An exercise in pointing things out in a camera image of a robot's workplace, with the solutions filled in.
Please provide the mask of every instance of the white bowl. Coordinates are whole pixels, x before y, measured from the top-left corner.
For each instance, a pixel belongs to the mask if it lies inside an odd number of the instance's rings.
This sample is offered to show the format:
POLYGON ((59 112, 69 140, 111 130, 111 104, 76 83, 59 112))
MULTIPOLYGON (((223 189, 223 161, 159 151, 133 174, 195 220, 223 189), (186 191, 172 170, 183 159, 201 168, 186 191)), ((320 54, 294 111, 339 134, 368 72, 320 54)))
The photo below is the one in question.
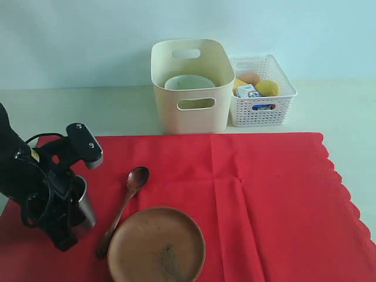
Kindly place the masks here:
POLYGON ((210 79, 199 75, 178 75, 170 78, 164 84, 168 90, 189 90, 214 88, 216 85, 210 79))

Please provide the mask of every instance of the cable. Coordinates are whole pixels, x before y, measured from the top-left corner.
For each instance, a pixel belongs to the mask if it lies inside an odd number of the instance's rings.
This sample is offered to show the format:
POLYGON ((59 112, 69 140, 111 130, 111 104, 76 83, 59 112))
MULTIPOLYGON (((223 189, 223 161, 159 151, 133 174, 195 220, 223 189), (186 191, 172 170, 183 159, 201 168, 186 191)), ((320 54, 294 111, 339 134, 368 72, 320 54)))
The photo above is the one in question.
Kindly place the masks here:
POLYGON ((40 133, 40 134, 37 134, 37 135, 34 135, 32 137, 30 137, 28 140, 26 140, 26 144, 30 143, 31 141, 33 141, 34 139, 36 138, 39 138, 39 137, 42 137, 42 136, 58 136, 60 138, 63 138, 64 135, 60 134, 60 133, 40 133))
POLYGON ((48 188, 48 200, 47 200, 47 204, 46 204, 46 207, 45 207, 43 213, 41 214, 41 216, 39 216, 39 218, 37 220, 34 220, 33 224, 30 224, 30 222, 28 220, 28 218, 29 218, 29 216, 28 216, 28 201, 31 198, 31 194, 26 199, 25 207, 21 206, 21 219, 22 219, 23 224, 26 225, 26 226, 28 226, 28 227, 35 228, 38 225, 38 223, 40 221, 42 221, 44 219, 44 217, 47 216, 47 213, 49 212, 49 210, 51 208, 51 205, 52 205, 52 202, 53 202, 53 195, 54 195, 54 193, 52 191, 52 188, 50 187, 49 180, 48 180, 48 177, 47 177, 46 173, 39 166, 37 166, 34 163, 28 162, 26 160, 20 159, 18 157, 16 158, 16 160, 20 160, 20 161, 22 161, 24 163, 27 163, 29 165, 32 165, 32 166, 36 167, 43 174, 43 176, 45 177, 46 182, 47 182, 47 188, 48 188))

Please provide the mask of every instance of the red tablecloth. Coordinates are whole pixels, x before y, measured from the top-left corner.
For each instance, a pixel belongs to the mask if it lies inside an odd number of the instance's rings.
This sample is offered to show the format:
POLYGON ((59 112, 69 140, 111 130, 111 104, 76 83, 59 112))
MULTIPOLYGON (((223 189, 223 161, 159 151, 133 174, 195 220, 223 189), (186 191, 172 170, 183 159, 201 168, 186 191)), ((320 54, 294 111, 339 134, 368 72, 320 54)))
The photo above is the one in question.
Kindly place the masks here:
POLYGON ((21 224, 9 203, 0 217, 0 280, 110 281, 95 248, 125 194, 128 171, 149 184, 124 218, 151 206, 191 215, 207 244, 203 281, 376 281, 376 247, 317 133, 100 137, 105 161, 75 167, 89 183, 98 224, 61 253, 21 224))

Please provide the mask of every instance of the yellow fruit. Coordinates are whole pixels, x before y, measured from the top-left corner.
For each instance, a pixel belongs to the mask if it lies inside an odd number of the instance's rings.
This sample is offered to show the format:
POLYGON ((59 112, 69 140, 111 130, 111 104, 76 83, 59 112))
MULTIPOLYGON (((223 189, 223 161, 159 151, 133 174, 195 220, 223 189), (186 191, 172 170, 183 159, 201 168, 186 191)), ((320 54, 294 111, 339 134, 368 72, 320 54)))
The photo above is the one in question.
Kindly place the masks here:
POLYGON ((235 78, 235 81, 234 81, 234 87, 233 87, 233 93, 235 96, 237 96, 237 88, 239 86, 244 86, 244 85, 247 85, 248 83, 244 82, 244 81, 241 81, 240 79, 237 79, 235 78))
POLYGON ((261 80, 256 85, 256 90, 264 97, 278 96, 279 92, 278 84, 271 80, 261 80))
POLYGON ((252 84, 253 86, 256 86, 260 82, 260 77, 258 74, 252 72, 252 73, 246 73, 239 77, 240 80, 247 82, 248 84, 252 84))

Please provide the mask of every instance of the metal cup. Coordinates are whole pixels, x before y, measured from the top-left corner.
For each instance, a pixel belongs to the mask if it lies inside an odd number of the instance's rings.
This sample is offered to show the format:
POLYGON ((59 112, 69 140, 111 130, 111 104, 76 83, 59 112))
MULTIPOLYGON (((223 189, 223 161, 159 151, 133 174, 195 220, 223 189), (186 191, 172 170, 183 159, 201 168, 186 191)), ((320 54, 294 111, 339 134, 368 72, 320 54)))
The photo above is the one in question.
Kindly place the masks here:
POLYGON ((95 226, 96 214, 89 198, 88 184, 82 176, 76 176, 75 192, 78 200, 72 203, 70 222, 75 236, 83 237, 95 226))

